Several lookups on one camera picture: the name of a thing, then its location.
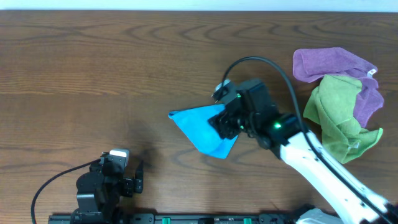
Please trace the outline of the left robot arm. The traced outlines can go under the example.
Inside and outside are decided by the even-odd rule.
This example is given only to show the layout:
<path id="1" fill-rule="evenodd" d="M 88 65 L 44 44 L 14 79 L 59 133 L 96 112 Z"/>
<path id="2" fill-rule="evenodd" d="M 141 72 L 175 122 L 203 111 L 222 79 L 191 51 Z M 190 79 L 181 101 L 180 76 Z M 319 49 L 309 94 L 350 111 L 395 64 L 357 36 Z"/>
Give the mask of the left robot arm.
<path id="1" fill-rule="evenodd" d="M 113 149 L 90 164 L 76 181 L 78 208 L 70 215 L 70 224 L 129 222 L 119 208 L 120 199 L 142 193 L 144 163 L 139 163 L 134 177 L 125 177 L 128 160 L 127 149 Z"/>

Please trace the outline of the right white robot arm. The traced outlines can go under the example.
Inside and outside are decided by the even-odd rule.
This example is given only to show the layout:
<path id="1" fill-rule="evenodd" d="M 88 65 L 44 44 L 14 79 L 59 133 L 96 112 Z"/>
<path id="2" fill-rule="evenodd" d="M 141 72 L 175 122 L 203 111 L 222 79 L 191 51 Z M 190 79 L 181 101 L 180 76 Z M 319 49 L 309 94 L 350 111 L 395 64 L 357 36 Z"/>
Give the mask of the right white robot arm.
<path id="1" fill-rule="evenodd" d="M 213 98 L 224 110 L 208 122 L 221 139 L 254 138 L 307 179 L 343 223 L 397 223 L 397 207 L 348 172 L 299 116 L 280 113 L 262 81 L 225 80 Z"/>

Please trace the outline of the blue microfiber cloth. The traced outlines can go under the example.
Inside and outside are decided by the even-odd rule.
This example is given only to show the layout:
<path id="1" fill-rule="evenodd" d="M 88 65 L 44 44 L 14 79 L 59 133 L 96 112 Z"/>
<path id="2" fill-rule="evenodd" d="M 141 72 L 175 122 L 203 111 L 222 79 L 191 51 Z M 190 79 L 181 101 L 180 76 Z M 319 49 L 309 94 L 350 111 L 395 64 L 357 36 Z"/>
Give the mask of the blue microfiber cloth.
<path id="1" fill-rule="evenodd" d="M 217 159 L 226 159 L 238 137 L 221 139 L 208 122 L 210 118 L 220 114 L 224 109 L 224 105 L 201 106 L 171 111 L 169 118 L 175 122 L 200 153 Z"/>

